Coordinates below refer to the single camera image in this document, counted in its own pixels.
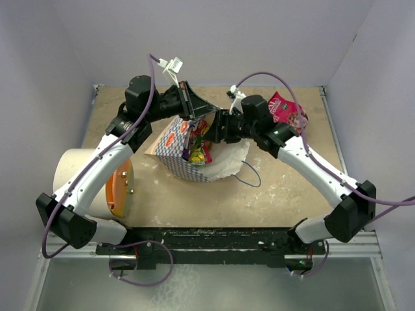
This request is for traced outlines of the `pink cookie snack packet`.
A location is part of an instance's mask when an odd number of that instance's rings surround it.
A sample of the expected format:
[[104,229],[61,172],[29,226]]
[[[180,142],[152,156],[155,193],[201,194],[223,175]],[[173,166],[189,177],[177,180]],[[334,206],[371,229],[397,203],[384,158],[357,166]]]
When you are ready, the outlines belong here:
[[294,128],[300,128],[300,118],[296,104],[283,98],[278,92],[275,92],[268,101],[268,109],[274,122],[284,122]]

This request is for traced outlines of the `white cylinder orange lid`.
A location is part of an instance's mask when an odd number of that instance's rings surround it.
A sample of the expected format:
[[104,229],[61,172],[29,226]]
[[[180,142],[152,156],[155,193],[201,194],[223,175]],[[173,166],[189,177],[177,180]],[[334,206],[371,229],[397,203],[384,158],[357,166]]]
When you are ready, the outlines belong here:
[[[71,186],[79,173],[99,152],[74,148],[60,158],[54,173],[53,193],[59,196]],[[112,148],[81,177],[64,205],[73,204],[85,216],[120,220],[130,208],[134,170],[132,153],[120,146]]]

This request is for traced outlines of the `green yellow candy packet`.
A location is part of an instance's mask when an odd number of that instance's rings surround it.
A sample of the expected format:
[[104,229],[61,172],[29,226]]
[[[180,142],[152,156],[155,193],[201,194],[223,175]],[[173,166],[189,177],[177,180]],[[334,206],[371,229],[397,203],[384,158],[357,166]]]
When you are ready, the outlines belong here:
[[211,143],[209,141],[202,141],[195,143],[189,154],[188,162],[195,166],[204,166],[213,161],[211,156]]

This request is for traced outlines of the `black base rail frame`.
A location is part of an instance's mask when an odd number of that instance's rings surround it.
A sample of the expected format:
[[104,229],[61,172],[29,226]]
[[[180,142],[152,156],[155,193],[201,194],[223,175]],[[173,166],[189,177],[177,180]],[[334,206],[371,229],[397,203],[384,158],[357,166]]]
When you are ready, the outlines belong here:
[[310,270],[323,240],[303,244],[288,227],[135,227],[120,246],[101,244],[113,268],[153,270],[159,264],[264,265]]

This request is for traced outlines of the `blue checkered paper bag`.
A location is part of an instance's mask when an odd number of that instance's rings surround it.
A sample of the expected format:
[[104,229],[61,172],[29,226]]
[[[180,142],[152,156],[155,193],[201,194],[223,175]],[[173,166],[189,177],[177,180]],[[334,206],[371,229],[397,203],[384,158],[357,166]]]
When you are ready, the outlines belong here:
[[147,148],[145,155],[159,161],[168,175],[194,182],[209,183],[236,177],[247,164],[248,140],[238,143],[212,143],[203,138],[213,118],[185,121],[176,116]]

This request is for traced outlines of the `aluminium table frame rail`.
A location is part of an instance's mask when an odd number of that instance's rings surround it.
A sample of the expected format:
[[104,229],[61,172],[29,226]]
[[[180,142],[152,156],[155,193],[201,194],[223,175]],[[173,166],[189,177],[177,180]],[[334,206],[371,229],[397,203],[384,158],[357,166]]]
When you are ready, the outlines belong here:
[[361,198],[360,195],[363,194],[374,199],[376,188],[369,181],[359,183],[357,181],[348,180],[348,171],[329,110],[326,89],[324,86],[320,86],[318,89],[324,103],[327,119],[341,165],[341,171],[336,174],[339,177],[339,179],[336,180],[336,184],[341,190],[345,191],[340,196],[340,203],[336,205],[329,216],[325,217],[325,223],[329,226],[328,228],[331,230],[333,238],[340,242],[348,243],[351,242],[356,235],[361,234],[364,230],[364,226],[375,216],[375,203]]

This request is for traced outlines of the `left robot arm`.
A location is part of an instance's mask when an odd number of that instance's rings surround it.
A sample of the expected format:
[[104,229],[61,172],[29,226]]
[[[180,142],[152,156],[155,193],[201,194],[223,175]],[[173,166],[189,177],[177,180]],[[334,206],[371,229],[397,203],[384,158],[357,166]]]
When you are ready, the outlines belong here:
[[158,93],[150,76],[136,76],[124,95],[117,116],[86,164],[54,194],[41,193],[36,199],[46,230],[75,249],[89,242],[103,242],[119,254],[131,251],[134,239],[128,229],[114,220],[93,218],[89,213],[91,203],[113,173],[151,135],[153,122],[174,116],[193,121],[218,110],[186,81]]

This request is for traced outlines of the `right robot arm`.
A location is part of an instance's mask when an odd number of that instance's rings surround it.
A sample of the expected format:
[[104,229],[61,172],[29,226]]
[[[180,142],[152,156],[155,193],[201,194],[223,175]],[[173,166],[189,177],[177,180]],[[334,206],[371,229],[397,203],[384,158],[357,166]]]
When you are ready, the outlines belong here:
[[239,109],[218,110],[203,138],[228,144],[253,140],[261,150],[299,172],[332,206],[330,213],[306,218],[291,229],[288,244],[295,253],[304,253],[317,240],[349,242],[375,216],[375,185],[370,181],[359,183],[305,148],[292,126],[274,122],[267,101],[260,95],[242,99]]

